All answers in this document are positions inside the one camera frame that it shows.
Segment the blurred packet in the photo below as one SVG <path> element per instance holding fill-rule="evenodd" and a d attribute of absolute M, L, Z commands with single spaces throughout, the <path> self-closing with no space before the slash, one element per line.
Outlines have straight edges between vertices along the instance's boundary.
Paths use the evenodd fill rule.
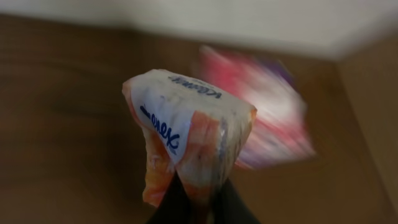
<path fill-rule="evenodd" d="M 143 200 L 158 207 L 177 172 L 195 212 L 209 212 L 251 132 L 255 107 L 166 70 L 132 77 L 122 91 L 146 139 Z"/>
<path fill-rule="evenodd" d="M 236 165 L 260 169 L 314 155 L 303 120 L 305 103 L 280 62 L 202 47 L 200 66 L 206 82 L 257 108 Z"/>

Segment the wall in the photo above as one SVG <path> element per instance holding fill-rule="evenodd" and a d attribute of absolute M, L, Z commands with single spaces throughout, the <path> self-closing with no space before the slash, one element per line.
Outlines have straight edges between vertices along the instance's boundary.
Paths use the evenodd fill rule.
<path fill-rule="evenodd" d="M 340 63 L 369 150 L 398 211 L 398 35 Z"/>
<path fill-rule="evenodd" d="M 201 42 L 0 16 L 0 223 L 144 223 L 145 142 L 121 94 L 189 75 Z M 307 102 L 317 157 L 231 180 L 261 223 L 397 223 L 334 63 L 277 59 Z"/>
<path fill-rule="evenodd" d="M 390 29 L 396 0 L 3 0 L 0 11 L 338 58 Z"/>

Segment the brown wood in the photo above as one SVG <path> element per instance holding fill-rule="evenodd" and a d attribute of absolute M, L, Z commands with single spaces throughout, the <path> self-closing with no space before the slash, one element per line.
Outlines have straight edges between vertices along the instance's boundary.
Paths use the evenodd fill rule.
<path fill-rule="evenodd" d="M 340 63 L 371 155 L 398 211 L 398 34 Z"/>
<path fill-rule="evenodd" d="M 192 73 L 199 42 L 0 16 L 0 223 L 144 223 L 146 153 L 121 95 L 153 68 Z M 335 64 L 285 63 L 318 157 L 231 176 L 262 223 L 396 223 Z"/>

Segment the orange packaging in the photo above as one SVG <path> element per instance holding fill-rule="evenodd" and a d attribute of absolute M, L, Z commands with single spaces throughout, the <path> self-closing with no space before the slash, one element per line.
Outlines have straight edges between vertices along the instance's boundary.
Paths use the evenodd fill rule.
<path fill-rule="evenodd" d="M 131 78 L 123 84 L 123 94 L 146 139 L 144 201 L 159 206 L 177 172 L 188 197 L 208 204 L 249 136 L 255 107 L 165 70 Z"/>

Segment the pink packaging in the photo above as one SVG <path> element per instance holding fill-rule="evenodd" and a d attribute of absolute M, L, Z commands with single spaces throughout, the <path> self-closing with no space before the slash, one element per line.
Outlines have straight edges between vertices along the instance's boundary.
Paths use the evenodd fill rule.
<path fill-rule="evenodd" d="M 314 155 L 303 117 L 305 103 L 279 62 L 202 48 L 206 82 L 257 108 L 257 118 L 236 165 L 259 169 Z"/>

